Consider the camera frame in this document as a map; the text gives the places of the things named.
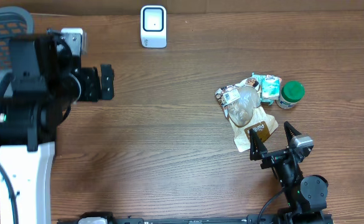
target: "green jar lid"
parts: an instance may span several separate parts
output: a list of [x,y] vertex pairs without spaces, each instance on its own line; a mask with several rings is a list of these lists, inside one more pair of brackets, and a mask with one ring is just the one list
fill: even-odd
[[304,86],[298,81],[287,82],[281,89],[281,96],[290,103],[296,103],[305,95]]

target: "white device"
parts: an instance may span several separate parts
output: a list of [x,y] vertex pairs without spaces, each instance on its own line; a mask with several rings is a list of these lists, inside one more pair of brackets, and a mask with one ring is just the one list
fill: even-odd
[[79,220],[78,224],[107,224],[107,220],[101,217],[89,217]]
[[144,6],[140,12],[140,36],[143,47],[167,46],[167,11],[162,6]]
[[[27,146],[1,146],[0,163],[9,176],[16,195],[19,223],[49,224],[50,171],[55,143],[40,144],[36,152]],[[12,205],[7,185],[0,173],[1,224],[13,224]]]

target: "jar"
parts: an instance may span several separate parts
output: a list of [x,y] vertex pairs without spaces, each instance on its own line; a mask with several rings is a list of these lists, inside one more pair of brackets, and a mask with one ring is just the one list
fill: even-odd
[[291,109],[304,97],[304,95],[304,86],[298,81],[290,81],[281,89],[281,94],[276,103],[282,109]]

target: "plastic bag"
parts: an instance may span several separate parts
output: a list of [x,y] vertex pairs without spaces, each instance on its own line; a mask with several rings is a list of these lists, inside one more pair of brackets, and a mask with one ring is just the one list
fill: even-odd
[[234,142],[239,152],[251,148],[250,129],[265,142],[278,127],[274,116],[260,105],[261,85],[255,78],[246,78],[236,85],[218,89],[215,97],[234,130]]

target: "wooden table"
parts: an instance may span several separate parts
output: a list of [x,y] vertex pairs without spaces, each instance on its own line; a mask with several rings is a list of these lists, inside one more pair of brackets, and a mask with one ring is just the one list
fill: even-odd
[[[144,49],[139,16],[38,17],[36,31],[82,27],[85,67],[111,63],[115,99],[79,103],[58,129],[52,220],[240,217],[280,190],[271,170],[239,153],[214,92],[251,72],[299,80],[292,110],[264,107],[286,145],[290,121],[315,140],[301,164],[329,181],[336,223],[364,223],[364,11],[170,15],[168,46]],[[285,206],[284,197],[267,210]]]

